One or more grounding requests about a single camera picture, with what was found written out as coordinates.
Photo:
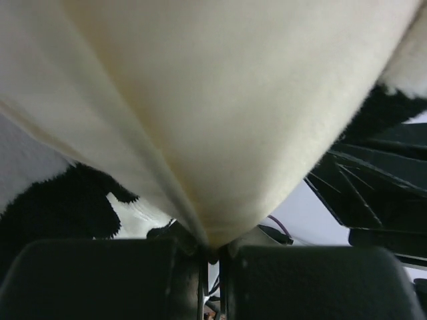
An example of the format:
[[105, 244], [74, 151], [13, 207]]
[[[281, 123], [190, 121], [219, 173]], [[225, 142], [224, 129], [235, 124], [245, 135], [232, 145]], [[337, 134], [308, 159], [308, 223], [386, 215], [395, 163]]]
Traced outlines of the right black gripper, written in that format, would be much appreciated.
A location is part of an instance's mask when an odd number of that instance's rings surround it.
[[426, 124], [335, 144], [304, 181], [352, 246], [383, 247], [426, 266]]

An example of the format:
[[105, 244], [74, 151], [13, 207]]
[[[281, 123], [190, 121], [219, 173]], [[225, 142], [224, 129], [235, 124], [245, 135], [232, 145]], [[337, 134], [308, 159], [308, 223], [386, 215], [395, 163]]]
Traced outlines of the cream pillow with bear print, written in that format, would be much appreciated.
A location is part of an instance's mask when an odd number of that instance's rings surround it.
[[377, 83], [425, 93], [424, 1], [2, 1], [1, 112], [218, 248]]

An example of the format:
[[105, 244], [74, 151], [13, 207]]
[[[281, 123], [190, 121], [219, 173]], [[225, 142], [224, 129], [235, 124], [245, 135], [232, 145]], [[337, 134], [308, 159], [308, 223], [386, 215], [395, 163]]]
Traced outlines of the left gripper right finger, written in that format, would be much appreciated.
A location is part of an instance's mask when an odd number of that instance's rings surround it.
[[236, 245], [220, 250], [228, 319], [424, 319], [405, 270], [378, 247]]

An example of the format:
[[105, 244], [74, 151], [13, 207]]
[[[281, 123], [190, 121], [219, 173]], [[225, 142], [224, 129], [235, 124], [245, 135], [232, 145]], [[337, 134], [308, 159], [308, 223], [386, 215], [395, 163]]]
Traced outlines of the black white striped pillowcase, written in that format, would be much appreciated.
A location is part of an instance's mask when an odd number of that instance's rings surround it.
[[[416, 71], [425, 78], [426, 89], [426, 44]], [[377, 83], [322, 157], [337, 143], [363, 141], [412, 124], [425, 112], [426, 91], [413, 95]], [[7, 259], [40, 239], [143, 239], [170, 225], [188, 230], [111, 175], [40, 142], [1, 112], [1, 242]]]

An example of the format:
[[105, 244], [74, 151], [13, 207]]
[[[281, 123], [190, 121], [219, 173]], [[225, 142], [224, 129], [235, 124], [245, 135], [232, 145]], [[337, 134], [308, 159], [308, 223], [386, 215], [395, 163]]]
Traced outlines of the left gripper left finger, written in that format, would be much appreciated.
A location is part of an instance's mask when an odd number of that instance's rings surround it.
[[201, 319], [197, 245], [175, 236], [44, 240], [1, 286], [2, 319]]

